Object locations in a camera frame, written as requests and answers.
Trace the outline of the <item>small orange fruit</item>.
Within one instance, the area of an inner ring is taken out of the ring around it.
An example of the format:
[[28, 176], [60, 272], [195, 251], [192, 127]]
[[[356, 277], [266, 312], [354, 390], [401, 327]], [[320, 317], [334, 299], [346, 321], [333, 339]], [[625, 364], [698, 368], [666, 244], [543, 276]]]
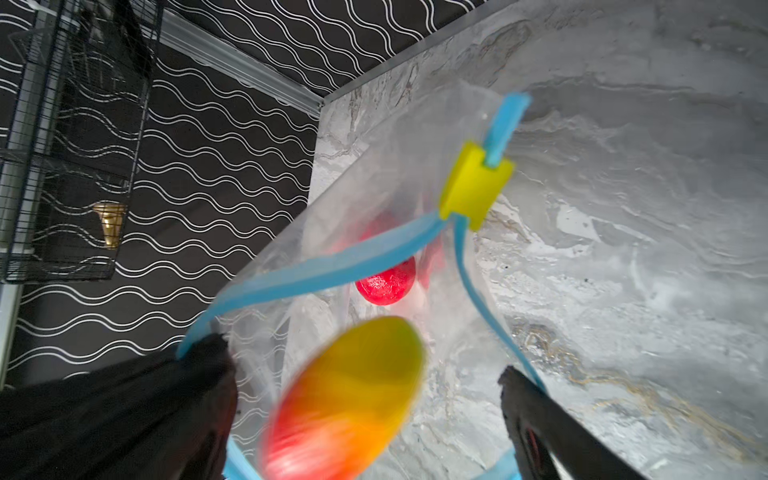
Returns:
[[271, 414], [265, 478], [357, 478], [398, 434], [424, 368], [421, 337], [402, 317], [346, 330], [306, 365]]

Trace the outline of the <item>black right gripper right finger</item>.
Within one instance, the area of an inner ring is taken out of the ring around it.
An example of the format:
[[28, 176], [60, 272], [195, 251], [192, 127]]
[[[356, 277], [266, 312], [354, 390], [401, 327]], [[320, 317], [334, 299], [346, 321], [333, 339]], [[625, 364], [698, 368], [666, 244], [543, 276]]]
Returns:
[[498, 379], [501, 411], [522, 479], [641, 479], [544, 390], [512, 366]]

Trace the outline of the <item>clear zip top bag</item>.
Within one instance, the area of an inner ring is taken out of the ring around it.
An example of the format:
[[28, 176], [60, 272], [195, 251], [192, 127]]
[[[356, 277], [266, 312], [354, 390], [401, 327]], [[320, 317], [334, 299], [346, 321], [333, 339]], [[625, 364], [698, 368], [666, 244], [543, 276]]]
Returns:
[[235, 365], [228, 479], [518, 479], [499, 376], [538, 374], [497, 317], [473, 234], [531, 99], [458, 83], [361, 156], [216, 296]]

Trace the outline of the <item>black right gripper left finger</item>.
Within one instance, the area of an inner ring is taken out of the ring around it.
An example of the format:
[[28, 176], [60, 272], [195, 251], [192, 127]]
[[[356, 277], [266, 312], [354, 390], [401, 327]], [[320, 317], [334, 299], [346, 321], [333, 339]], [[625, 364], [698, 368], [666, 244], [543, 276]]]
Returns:
[[235, 365], [212, 334], [1, 393], [4, 479], [220, 479], [237, 410]]

